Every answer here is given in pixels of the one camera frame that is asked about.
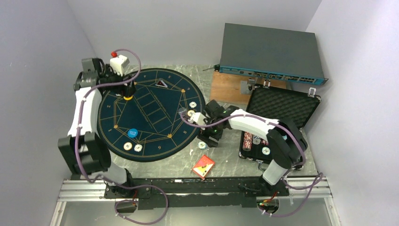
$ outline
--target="poker mat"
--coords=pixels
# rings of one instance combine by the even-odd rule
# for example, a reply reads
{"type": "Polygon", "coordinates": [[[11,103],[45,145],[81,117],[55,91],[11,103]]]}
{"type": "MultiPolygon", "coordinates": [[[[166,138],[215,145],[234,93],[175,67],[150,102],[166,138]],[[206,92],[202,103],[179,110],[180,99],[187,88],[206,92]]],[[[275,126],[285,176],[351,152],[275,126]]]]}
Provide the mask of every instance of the poker mat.
{"type": "Polygon", "coordinates": [[[108,148],[132,161],[157,161],[186,147],[200,129],[185,124],[181,108],[202,112],[204,97],[187,76],[169,69],[150,68],[135,80],[131,100],[111,91],[103,95],[97,130],[108,148]]]}

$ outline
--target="white wall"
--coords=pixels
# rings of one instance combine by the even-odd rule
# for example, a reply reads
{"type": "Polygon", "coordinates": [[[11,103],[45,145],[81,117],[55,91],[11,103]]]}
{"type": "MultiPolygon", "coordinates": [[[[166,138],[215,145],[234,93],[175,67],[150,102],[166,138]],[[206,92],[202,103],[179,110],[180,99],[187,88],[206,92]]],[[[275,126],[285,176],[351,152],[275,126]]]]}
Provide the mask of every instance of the white wall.
{"type": "Polygon", "coordinates": [[[308,137],[343,225],[399,225],[399,2],[324,0],[307,31],[330,78],[308,137]]]}
{"type": "Polygon", "coordinates": [[[134,50],[144,64],[217,64],[224,23],[305,31],[321,0],[68,0],[99,57],[134,50]]]}
{"type": "Polygon", "coordinates": [[[70,175],[57,141],[94,52],[63,0],[2,0],[0,49],[0,225],[49,225],[70,175]]]}

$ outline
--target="wooden block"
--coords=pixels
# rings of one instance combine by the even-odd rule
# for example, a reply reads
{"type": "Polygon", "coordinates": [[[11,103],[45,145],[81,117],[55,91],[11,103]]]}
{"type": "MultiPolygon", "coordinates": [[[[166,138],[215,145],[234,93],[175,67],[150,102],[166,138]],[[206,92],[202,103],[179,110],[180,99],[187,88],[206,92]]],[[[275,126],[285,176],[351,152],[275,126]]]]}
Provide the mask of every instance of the wooden block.
{"type": "MultiPolygon", "coordinates": [[[[249,78],[251,77],[214,72],[209,100],[214,99],[216,101],[238,105],[248,104],[250,95],[241,94],[240,83],[241,81],[247,81],[249,78]]],[[[285,89],[287,84],[285,81],[272,80],[271,86],[285,89]]]]}

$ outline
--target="black case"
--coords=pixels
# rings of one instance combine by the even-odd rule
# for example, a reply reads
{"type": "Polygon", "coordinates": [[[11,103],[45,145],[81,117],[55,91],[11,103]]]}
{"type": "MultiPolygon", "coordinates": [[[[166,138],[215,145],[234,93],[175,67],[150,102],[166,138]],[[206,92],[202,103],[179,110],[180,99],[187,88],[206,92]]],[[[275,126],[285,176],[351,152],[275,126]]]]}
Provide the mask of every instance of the black case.
{"type": "MultiPolygon", "coordinates": [[[[269,119],[292,119],[298,129],[301,129],[321,101],[320,96],[311,94],[315,90],[311,88],[308,94],[277,87],[256,88],[252,91],[246,111],[269,119]]],[[[243,151],[243,140],[244,132],[241,133],[239,145],[240,158],[264,163],[272,161],[271,154],[262,154],[262,148],[266,145],[252,144],[250,151],[243,151]]]]}

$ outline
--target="tabletop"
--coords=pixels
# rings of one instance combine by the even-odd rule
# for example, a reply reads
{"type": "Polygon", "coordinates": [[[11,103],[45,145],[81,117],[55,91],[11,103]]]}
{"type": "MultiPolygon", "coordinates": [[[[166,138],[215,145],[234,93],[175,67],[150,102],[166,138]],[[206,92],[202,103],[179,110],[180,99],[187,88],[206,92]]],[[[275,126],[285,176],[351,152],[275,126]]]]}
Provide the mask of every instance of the tabletop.
{"type": "MultiPolygon", "coordinates": [[[[205,98],[205,103],[209,102],[210,87],[212,83],[213,70],[203,71],[212,65],[144,65],[143,68],[167,68],[186,75],[194,81],[200,88],[205,98]]],[[[232,104],[221,103],[223,107],[232,104]]],[[[246,105],[235,105],[246,109],[246,105]]],[[[195,138],[189,145],[178,153],[165,159],[153,162],[134,162],[111,153],[112,161],[120,167],[126,168],[131,172],[133,178],[190,178],[197,177],[192,171],[193,166],[202,155],[206,155],[215,162],[215,166],[207,174],[207,177],[245,177],[260,176],[262,171],[258,169],[258,163],[251,160],[239,158],[239,144],[241,131],[225,129],[222,139],[216,148],[199,149],[199,139],[195,138]]],[[[305,151],[307,162],[301,171],[292,171],[291,176],[315,176],[317,175],[311,149],[305,151]]]]}

